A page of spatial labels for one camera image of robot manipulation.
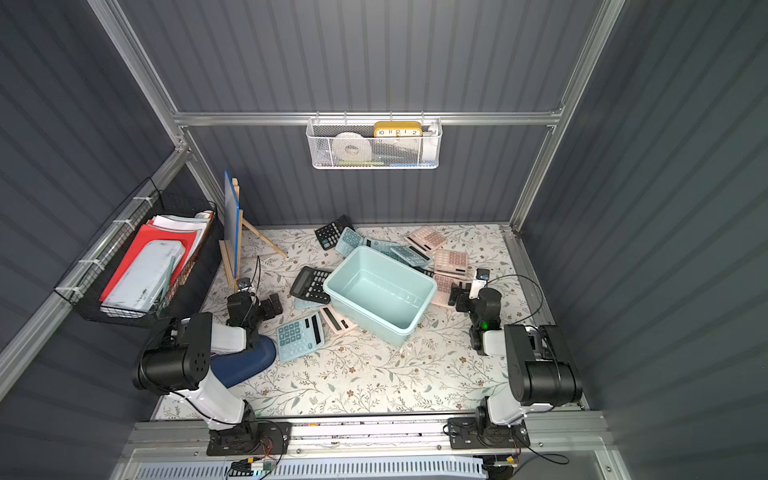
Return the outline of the large blue calculator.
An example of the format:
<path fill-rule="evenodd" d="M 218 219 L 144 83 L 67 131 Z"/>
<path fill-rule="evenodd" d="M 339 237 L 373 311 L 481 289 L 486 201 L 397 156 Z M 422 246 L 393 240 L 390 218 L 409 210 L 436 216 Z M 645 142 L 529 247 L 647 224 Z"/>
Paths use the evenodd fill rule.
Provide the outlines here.
<path fill-rule="evenodd" d="M 277 329 L 277 351 L 287 363 L 316 352 L 325 345 L 323 320 L 318 312 L 294 320 Z"/>

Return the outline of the mint green storage box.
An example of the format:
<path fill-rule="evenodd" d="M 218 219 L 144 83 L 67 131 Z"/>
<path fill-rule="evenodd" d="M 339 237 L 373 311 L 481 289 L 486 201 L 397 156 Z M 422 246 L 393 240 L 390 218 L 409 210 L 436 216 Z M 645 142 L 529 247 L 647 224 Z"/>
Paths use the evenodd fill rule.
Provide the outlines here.
<path fill-rule="evenodd" d="M 331 306 L 394 347 L 415 332 L 436 281 L 370 247 L 353 250 L 324 281 Z"/>

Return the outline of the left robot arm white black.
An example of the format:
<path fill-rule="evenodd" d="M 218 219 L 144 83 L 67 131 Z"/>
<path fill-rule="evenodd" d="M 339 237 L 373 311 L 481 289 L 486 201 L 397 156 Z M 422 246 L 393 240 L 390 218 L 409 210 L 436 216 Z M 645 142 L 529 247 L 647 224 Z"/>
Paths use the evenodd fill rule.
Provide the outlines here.
<path fill-rule="evenodd" d="M 227 312 L 223 324 L 210 312 L 161 322 L 132 373 L 137 389 L 185 401 L 212 432 L 251 426 L 252 408 L 229 389 L 272 366 L 278 356 L 275 342 L 259 333 L 263 312 L 253 294 L 230 295 Z"/>

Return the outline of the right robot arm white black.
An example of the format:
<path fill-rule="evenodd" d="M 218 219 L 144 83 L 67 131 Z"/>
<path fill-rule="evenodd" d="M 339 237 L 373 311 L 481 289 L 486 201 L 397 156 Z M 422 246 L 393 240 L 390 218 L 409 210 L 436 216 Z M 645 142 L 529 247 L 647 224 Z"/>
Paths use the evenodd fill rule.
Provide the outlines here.
<path fill-rule="evenodd" d="M 507 385 L 484 397 L 476 409 L 481 433 L 581 399 L 583 382 L 559 327 L 503 325 L 501 293 L 489 287 L 454 286 L 449 304 L 469 315 L 475 352 L 506 361 Z"/>

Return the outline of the pink calculator front right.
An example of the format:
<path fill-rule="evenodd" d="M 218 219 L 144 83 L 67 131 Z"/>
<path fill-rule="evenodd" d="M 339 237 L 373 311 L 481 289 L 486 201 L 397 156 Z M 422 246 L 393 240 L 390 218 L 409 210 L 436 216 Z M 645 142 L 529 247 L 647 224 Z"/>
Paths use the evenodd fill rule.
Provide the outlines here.
<path fill-rule="evenodd" d="M 461 292 L 468 292 L 471 287 L 470 281 L 458 280 L 445 275 L 435 274 L 433 279 L 437 284 L 437 291 L 431 300 L 431 304 L 440 307 L 454 307 L 458 295 Z"/>

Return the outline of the blue calculator under black one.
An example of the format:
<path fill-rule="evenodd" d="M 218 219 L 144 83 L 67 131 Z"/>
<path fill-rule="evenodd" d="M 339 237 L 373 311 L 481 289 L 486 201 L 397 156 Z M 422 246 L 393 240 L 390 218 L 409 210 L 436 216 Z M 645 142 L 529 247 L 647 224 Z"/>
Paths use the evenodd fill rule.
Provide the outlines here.
<path fill-rule="evenodd" d="M 320 308 L 323 308 L 323 307 L 324 307 L 323 303 L 318 303 L 318 302 L 310 301 L 310 300 L 304 300 L 304 299 L 300 299 L 300 298 L 295 298 L 294 299 L 294 308 L 296 310 L 315 310 L 315 309 L 320 309 Z"/>

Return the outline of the pink calculator middle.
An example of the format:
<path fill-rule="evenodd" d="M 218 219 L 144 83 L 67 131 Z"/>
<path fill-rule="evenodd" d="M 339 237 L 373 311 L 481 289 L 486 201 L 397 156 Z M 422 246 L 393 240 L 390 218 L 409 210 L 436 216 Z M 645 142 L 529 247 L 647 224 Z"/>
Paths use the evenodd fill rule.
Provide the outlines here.
<path fill-rule="evenodd" d="M 437 274 L 464 278 L 469 272 L 469 257 L 466 252 L 439 249 L 434 254 L 434 271 Z"/>

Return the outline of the black calculator on blue one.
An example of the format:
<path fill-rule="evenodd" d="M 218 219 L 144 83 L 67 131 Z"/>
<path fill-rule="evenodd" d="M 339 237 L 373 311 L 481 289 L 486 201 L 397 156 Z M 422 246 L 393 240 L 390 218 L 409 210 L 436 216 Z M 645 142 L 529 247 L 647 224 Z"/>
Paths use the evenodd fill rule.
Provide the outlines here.
<path fill-rule="evenodd" d="M 330 271 L 304 266 L 290 288 L 290 295 L 300 300 L 329 304 L 331 297 L 324 290 L 329 275 Z"/>

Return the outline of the blue calculator back right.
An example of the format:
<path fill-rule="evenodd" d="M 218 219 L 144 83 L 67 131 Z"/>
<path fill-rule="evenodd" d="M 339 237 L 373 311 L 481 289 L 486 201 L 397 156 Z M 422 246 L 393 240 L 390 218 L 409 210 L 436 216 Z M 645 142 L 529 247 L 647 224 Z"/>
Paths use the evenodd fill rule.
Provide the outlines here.
<path fill-rule="evenodd" d="M 413 246 L 396 245 L 390 251 L 411 267 L 423 268 L 432 263 L 433 259 Z"/>

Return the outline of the pink calculator back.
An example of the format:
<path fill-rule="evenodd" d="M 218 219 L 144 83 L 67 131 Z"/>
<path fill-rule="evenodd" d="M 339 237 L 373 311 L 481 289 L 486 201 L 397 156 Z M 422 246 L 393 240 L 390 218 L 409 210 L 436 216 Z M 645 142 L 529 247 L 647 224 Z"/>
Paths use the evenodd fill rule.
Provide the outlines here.
<path fill-rule="evenodd" d="M 421 227 L 409 233 L 405 239 L 427 255 L 432 255 L 447 243 L 447 239 L 440 232 L 429 226 Z"/>

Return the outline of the black calculator at back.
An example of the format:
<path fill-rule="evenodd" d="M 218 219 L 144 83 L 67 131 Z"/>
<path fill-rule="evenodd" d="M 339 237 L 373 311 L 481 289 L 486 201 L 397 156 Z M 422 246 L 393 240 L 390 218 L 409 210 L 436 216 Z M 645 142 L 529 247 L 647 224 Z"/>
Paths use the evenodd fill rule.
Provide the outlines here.
<path fill-rule="evenodd" d="M 324 251 L 335 248 L 337 240 L 345 227 L 350 227 L 355 230 L 351 219 L 347 215 L 342 215 L 333 222 L 315 231 L 315 236 Z"/>

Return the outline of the blue calculator back middle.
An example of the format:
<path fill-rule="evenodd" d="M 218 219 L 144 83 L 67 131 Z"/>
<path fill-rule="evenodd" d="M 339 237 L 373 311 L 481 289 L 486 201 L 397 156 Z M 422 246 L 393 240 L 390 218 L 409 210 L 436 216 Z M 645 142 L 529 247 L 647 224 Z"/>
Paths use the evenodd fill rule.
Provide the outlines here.
<path fill-rule="evenodd" d="M 375 251 L 378 251 L 390 258 L 396 259 L 397 256 L 393 252 L 392 248 L 397 247 L 398 243 L 390 242 L 390 241 L 384 241 L 384 240 L 376 240 L 371 238 L 365 239 L 365 245 L 367 247 L 370 247 L 374 249 Z"/>

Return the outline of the blue calculator back left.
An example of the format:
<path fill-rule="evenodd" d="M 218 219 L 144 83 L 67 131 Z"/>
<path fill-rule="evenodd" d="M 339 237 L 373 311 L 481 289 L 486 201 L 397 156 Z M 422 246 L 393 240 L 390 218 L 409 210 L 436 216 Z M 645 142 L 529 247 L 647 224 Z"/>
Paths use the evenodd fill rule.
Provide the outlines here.
<path fill-rule="evenodd" d="M 352 228 L 345 227 L 337 240 L 335 250 L 343 257 L 348 257 L 356 248 L 365 245 L 365 237 L 358 234 Z"/>

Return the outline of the wooden easel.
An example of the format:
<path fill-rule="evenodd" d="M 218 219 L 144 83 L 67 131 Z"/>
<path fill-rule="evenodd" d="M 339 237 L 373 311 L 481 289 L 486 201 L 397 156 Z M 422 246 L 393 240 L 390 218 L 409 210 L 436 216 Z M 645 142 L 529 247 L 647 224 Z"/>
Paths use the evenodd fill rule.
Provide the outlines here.
<path fill-rule="evenodd" d="M 236 182 L 238 184 L 237 190 L 238 190 L 239 202 L 240 202 L 240 186 L 239 186 L 239 182 L 238 182 L 237 179 L 236 179 Z M 277 252 L 283 258 L 287 257 L 287 253 L 286 252 L 284 252 L 275 243 L 273 243 L 271 240 L 269 240 L 264 234 L 262 234 L 259 230 L 257 230 L 256 227 L 252 223 L 250 223 L 249 221 L 247 221 L 244 218 L 244 213 L 243 213 L 242 207 L 241 207 L 241 210 L 242 210 L 242 213 L 241 213 L 241 238 L 240 238 L 240 257 L 239 257 L 239 259 L 240 259 L 240 267 L 239 267 L 239 277 L 237 279 L 240 278 L 240 270 L 241 270 L 241 267 L 242 267 L 242 259 L 241 259 L 242 255 L 241 255 L 241 253 L 242 253 L 242 246 L 243 246 L 243 240 L 242 240 L 242 237 L 243 237 L 242 230 L 243 230 L 243 228 L 246 228 L 248 231 L 250 231 L 251 233 L 256 235 L 266 245 L 271 247 L 275 252 Z M 237 279 L 233 279 L 232 278 L 231 267 L 230 267 L 230 264 L 229 264 L 229 261 L 228 261 L 228 256 L 227 256 L 227 252 L 226 252 L 226 246 L 225 246 L 225 242 L 224 242 L 224 237 L 219 242 L 219 247 L 220 247 L 220 251 L 221 251 L 221 254 L 222 254 L 222 261 L 223 261 L 223 264 L 224 264 L 224 267 L 225 267 L 225 276 L 226 276 L 227 282 L 228 282 L 229 286 L 232 288 L 233 292 L 235 293 L 237 291 L 237 286 L 236 286 L 236 280 Z"/>

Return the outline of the navy blue case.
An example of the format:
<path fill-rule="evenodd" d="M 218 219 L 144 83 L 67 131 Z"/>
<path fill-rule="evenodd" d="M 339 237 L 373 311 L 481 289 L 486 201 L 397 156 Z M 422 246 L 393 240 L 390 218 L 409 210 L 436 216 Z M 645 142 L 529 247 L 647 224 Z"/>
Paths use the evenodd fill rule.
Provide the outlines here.
<path fill-rule="evenodd" d="M 265 371 L 276 359 L 274 341 L 261 335 L 253 349 L 213 356 L 211 371 L 226 388 L 231 388 Z"/>

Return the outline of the blue framed whiteboard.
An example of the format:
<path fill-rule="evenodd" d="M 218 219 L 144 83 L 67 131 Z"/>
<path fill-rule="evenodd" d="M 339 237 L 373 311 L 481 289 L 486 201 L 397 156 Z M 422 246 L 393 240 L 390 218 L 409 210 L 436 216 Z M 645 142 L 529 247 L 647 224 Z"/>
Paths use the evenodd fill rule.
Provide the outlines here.
<path fill-rule="evenodd" d="M 229 170 L 224 172 L 224 242 L 233 279 L 239 277 L 241 207 L 238 184 Z"/>

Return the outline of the floral table mat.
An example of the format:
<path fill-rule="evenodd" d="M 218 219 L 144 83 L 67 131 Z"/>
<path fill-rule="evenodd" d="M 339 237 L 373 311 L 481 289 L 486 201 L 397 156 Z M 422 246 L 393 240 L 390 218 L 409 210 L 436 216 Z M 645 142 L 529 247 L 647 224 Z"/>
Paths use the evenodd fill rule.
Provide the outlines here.
<path fill-rule="evenodd" d="M 446 249 L 466 252 L 469 265 L 486 267 L 491 277 L 516 273 L 499 224 L 432 227 L 446 237 Z M 289 289 L 303 266 L 334 269 L 344 257 L 322 250 L 314 229 L 267 229 L 264 235 L 287 253 L 275 253 L 258 236 L 244 232 L 244 273 L 257 257 L 257 295 L 278 293 L 284 313 L 261 325 L 277 343 L 277 329 L 311 310 L 296 310 Z M 501 320 L 510 323 L 538 306 L 536 288 L 525 279 L 494 282 L 501 292 Z M 266 370 L 229 388 L 260 416 L 361 415 L 388 412 L 474 410 L 485 396 L 507 387 L 503 357 L 480 356 L 469 340 L 468 315 L 429 305 L 402 346 L 392 346 L 366 330 L 338 335 L 324 325 L 325 345 L 290 362 L 276 360 Z"/>

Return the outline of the white papers in basket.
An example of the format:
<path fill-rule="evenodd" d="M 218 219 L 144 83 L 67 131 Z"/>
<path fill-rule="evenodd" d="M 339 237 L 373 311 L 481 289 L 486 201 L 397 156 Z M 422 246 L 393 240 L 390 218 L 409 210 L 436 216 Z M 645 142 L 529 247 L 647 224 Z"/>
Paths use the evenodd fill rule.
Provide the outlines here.
<path fill-rule="evenodd" d="M 177 231 L 177 232 L 192 232 L 195 234 L 194 241 L 190 247 L 186 248 L 186 253 L 183 261 L 178 265 L 177 270 L 181 272 L 189 260 L 197 252 L 200 244 L 202 243 L 212 221 L 214 220 L 214 212 L 212 210 L 204 210 L 195 214 L 194 217 L 181 217 L 177 215 L 156 215 L 152 217 L 147 224 L 153 225 L 156 228 Z"/>

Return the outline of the red folder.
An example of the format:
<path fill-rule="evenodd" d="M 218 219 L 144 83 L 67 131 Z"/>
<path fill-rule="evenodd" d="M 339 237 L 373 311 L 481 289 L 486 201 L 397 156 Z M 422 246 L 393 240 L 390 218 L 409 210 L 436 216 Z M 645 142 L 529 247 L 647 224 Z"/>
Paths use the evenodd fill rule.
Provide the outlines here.
<path fill-rule="evenodd" d="M 197 230 L 142 225 L 100 296 L 107 307 L 148 311 L 167 293 L 194 253 Z"/>

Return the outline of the small circuit board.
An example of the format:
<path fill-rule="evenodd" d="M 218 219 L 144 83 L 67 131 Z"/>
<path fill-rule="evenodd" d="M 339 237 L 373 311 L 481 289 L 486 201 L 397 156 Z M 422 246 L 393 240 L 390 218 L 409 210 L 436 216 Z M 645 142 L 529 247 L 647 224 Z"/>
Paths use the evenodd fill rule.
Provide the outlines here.
<path fill-rule="evenodd" d="M 261 478 L 270 474 L 274 469 L 275 461 L 256 460 L 254 458 L 247 458 L 242 460 L 233 461 L 225 472 L 226 478 L 240 478 L 240 477 L 258 477 Z"/>

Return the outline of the white tape roll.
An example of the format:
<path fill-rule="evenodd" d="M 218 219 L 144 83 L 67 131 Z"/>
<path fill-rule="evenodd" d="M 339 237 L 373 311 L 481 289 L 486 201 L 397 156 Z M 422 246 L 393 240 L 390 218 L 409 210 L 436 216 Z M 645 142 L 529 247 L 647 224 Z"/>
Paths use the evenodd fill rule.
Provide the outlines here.
<path fill-rule="evenodd" d="M 366 162 L 372 157 L 370 140 L 354 132 L 343 132 L 331 140 L 334 158 L 341 162 Z"/>

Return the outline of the yellow clock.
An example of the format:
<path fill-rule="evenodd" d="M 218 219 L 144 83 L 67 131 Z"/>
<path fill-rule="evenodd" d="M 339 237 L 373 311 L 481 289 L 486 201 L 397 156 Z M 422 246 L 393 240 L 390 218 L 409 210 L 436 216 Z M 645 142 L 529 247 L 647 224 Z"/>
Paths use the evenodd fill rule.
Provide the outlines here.
<path fill-rule="evenodd" d="M 420 122 L 412 120 L 378 121 L 374 125 L 375 138 L 419 138 L 423 136 Z"/>

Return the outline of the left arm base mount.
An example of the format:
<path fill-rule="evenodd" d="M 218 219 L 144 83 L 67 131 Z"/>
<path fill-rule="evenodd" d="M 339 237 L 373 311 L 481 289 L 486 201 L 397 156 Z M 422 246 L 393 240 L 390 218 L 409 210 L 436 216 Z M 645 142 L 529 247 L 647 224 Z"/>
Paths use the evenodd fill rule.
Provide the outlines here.
<path fill-rule="evenodd" d="M 246 422 L 226 430 L 210 430 L 206 454 L 218 456 L 283 455 L 292 425 L 266 419 Z"/>

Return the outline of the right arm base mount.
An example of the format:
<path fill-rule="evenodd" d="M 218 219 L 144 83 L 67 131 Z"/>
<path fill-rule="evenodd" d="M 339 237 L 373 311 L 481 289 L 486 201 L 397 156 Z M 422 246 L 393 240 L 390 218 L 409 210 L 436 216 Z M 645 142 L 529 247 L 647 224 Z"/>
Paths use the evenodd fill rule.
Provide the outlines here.
<path fill-rule="evenodd" d="M 525 415 L 518 415 L 510 424 L 497 425 L 479 417 L 452 417 L 443 425 L 454 450 L 522 449 L 530 446 Z"/>

